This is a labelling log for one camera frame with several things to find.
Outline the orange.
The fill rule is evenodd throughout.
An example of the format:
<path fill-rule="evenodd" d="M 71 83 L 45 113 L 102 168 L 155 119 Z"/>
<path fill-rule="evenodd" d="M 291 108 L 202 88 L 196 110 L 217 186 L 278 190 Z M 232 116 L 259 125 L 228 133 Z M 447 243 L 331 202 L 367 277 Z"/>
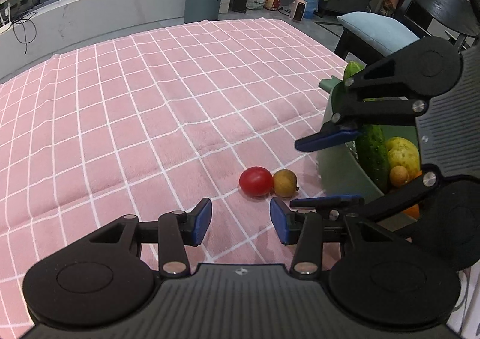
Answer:
<path fill-rule="evenodd" d="M 404 186 L 409 182 L 408 170 L 402 165 L 396 165 L 390 171 L 390 181 L 395 187 Z"/>
<path fill-rule="evenodd" d="M 414 220 L 418 220 L 420 218 L 420 208 L 419 205 L 413 205 L 410 208 L 403 211 L 403 214 L 410 216 Z"/>

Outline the green cucumber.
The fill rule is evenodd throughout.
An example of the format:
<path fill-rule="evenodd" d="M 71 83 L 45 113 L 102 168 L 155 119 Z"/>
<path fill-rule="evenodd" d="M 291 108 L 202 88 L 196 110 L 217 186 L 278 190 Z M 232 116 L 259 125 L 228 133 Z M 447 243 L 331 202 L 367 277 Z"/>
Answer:
<path fill-rule="evenodd" d="M 383 128 L 379 125 L 361 126 L 355 139 L 358 162 L 380 190 L 386 190 L 390 185 L 391 166 L 385 142 Z"/>

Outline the large yellow-green pear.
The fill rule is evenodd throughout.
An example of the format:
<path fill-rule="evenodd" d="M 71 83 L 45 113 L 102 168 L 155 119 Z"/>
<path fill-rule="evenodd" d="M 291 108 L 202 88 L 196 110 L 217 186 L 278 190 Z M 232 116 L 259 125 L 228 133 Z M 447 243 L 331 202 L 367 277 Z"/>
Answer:
<path fill-rule="evenodd" d="M 412 180 L 421 170 L 420 155 L 417 147 L 402 137 L 393 137 L 386 141 L 386 150 L 391 168 L 403 166 Z"/>

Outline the green colander bowl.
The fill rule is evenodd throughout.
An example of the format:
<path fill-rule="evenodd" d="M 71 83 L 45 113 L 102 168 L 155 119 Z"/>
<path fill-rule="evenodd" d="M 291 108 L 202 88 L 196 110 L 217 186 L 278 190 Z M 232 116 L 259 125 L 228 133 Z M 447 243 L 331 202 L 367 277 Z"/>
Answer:
<path fill-rule="evenodd" d="M 341 79 L 332 76 L 320 80 L 320 89 L 329 94 Z M 331 96 L 329 95 L 320 128 L 330 121 L 332 116 Z M 416 130 L 411 126 L 382 126 L 385 139 L 403 137 L 418 147 Z M 317 152 L 317 170 L 325 195 L 360 195 L 365 203 L 374 201 L 384 194 L 371 181 L 356 159 L 354 142 Z"/>

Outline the small brown fruit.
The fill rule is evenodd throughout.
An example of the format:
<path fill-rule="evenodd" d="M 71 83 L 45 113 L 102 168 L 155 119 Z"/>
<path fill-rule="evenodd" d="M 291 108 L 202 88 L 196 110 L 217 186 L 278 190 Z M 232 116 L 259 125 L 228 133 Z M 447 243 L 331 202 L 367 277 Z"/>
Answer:
<path fill-rule="evenodd" d="M 289 169 L 282 169 L 273 174 L 273 191 L 282 198 L 291 198 L 298 190 L 297 176 Z"/>

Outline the red tomato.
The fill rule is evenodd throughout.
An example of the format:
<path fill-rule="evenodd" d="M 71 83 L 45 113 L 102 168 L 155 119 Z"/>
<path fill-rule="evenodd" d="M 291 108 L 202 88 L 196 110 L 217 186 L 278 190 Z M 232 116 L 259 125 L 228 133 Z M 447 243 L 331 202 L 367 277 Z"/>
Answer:
<path fill-rule="evenodd" d="M 247 168 L 239 177 L 241 190 L 250 197 L 269 195 L 273 190 L 273 177 L 266 168 L 255 166 Z"/>

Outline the black bench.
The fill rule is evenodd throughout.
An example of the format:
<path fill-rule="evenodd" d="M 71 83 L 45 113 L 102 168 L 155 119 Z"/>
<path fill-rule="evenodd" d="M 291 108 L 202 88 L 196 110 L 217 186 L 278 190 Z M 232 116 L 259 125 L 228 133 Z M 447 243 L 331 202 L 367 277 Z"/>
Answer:
<path fill-rule="evenodd" d="M 343 29 L 334 53 L 343 60 L 345 60 L 350 53 L 366 65 L 371 65 L 384 58 L 379 51 L 346 28 Z"/>

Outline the pink checked tablecloth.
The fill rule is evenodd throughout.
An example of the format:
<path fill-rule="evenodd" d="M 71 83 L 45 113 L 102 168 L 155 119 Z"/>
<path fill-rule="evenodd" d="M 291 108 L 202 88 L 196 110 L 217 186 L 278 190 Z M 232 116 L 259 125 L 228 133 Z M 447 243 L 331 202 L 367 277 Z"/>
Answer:
<path fill-rule="evenodd" d="M 322 79 L 345 62 L 281 20 L 198 22 L 79 48 L 1 85 L 1 336 L 31 327 L 36 262 L 124 215 L 154 221 L 213 203 L 191 263 L 289 263 L 269 201 L 241 173 L 287 168 L 322 192 L 296 139 L 320 128 Z"/>

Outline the light blue cushion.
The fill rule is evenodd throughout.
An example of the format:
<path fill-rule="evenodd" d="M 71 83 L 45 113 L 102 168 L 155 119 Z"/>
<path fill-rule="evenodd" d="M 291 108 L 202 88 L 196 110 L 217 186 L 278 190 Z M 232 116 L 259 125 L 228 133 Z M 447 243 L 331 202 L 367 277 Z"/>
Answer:
<path fill-rule="evenodd" d="M 388 56 L 419 40 L 408 27 L 392 17 L 350 12 L 338 16 L 337 20 L 345 31 L 351 32 L 383 56 Z"/>

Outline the round black table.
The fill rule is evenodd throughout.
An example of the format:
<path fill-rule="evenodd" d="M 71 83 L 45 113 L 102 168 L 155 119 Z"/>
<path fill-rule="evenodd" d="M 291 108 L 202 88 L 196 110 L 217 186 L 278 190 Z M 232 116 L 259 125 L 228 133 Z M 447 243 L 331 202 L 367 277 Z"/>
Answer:
<path fill-rule="evenodd" d="M 467 0 L 414 0 L 437 22 L 459 34 L 454 46 L 479 37 L 479 22 Z"/>

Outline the white marble tv bench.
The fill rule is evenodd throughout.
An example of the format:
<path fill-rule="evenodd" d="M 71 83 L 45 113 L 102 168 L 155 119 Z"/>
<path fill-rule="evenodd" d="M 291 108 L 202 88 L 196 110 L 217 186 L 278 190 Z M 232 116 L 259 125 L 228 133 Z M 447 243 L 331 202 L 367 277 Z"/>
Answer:
<path fill-rule="evenodd" d="M 185 0 L 59 0 L 1 33 L 1 80 L 104 34 L 181 18 Z"/>

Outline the white router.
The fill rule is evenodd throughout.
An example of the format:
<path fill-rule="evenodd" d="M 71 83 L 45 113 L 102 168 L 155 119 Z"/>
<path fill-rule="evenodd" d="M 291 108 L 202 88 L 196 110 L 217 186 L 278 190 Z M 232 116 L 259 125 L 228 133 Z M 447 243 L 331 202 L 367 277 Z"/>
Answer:
<path fill-rule="evenodd" d="M 11 26 L 11 6 L 7 4 L 0 9 L 0 33 L 8 31 Z"/>

